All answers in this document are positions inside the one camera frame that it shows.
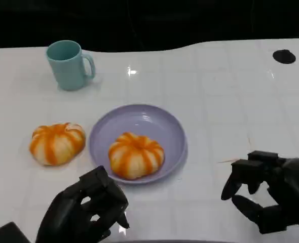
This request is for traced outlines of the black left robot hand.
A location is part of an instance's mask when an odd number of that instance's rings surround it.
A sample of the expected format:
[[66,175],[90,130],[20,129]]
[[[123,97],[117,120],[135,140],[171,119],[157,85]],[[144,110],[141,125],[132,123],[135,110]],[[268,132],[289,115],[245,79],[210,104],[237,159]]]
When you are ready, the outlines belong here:
[[125,216],[128,200],[103,166],[80,176],[58,193],[40,224],[36,242],[100,242],[118,223],[130,227]]

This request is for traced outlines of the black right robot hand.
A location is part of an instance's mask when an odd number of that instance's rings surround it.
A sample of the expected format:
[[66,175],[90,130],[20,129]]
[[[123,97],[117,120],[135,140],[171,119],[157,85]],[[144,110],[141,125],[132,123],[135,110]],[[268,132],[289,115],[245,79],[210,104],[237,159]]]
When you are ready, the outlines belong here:
[[[247,159],[239,159],[231,166],[221,199],[231,199],[236,208],[258,226],[261,234],[299,225],[299,158],[281,158],[276,153],[255,150]],[[237,194],[243,184],[250,194],[255,194],[263,182],[268,184],[267,191],[276,205],[262,207]]]

